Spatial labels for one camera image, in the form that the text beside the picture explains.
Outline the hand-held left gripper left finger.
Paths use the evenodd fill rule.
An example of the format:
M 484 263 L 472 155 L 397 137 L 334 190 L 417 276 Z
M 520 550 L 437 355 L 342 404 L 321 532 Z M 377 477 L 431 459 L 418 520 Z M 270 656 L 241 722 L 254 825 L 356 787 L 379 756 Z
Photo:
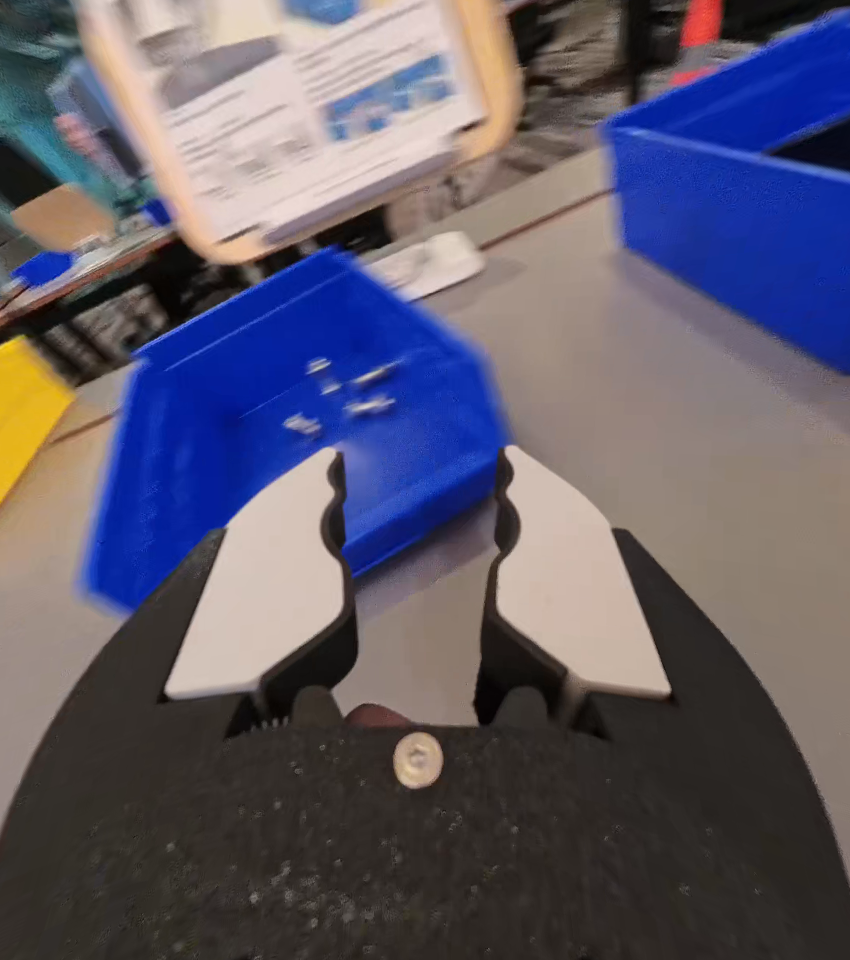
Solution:
M 247 694 L 269 720 L 333 690 L 359 652 L 343 556 L 344 457 L 323 447 L 264 487 L 225 528 L 164 693 Z

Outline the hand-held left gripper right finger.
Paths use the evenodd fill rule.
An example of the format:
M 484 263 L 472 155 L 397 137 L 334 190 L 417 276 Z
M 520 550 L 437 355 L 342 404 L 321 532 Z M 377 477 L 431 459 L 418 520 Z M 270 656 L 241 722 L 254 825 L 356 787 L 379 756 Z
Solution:
M 516 445 L 499 453 L 475 713 L 573 726 L 592 694 L 666 702 L 672 688 L 615 531 Z

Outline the instruction board on white stand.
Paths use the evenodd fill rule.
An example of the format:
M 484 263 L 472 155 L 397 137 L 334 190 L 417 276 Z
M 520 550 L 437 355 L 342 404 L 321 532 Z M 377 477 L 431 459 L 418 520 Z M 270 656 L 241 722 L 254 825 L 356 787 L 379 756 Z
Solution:
M 522 80 L 501 2 L 74 2 L 181 240 L 258 261 L 483 162 Z

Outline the wooden instruction board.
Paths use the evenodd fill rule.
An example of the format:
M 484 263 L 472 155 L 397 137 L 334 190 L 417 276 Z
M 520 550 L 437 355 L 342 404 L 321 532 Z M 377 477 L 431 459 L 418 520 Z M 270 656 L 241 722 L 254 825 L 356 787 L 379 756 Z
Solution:
M 76 252 L 91 241 L 110 243 L 118 235 L 111 211 L 71 183 L 15 207 L 9 217 L 39 247 L 60 253 Z

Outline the wood-edged table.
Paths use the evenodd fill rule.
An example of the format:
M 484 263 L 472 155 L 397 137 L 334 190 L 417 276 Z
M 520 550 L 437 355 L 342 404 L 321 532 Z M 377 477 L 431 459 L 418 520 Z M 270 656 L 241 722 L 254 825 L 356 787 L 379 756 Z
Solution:
M 84 254 L 69 270 L 44 285 L 29 287 L 12 281 L 0 291 L 0 330 L 66 297 L 82 295 L 96 283 L 138 267 L 177 239 L 178 233 L 172 226 L 138 231 Z

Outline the blue divided storage bin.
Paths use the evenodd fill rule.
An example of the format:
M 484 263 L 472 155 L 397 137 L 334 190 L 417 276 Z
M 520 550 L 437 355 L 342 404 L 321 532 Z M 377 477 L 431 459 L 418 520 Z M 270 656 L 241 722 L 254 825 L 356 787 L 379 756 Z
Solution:
M 850 8 L 606 122 L 623 246 L 850 375 L 850 173 L 768 150 L 850 114 Z

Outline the orange traffic cone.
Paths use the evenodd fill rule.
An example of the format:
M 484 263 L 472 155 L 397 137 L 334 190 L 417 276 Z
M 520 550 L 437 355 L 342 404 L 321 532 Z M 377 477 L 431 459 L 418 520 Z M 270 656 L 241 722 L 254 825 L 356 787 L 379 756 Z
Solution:
M 711 56 L 719 43 L 724 1 L 690 1 L 682 23 L 678 59 L 671 86 L 682 87 L 711 70 Z

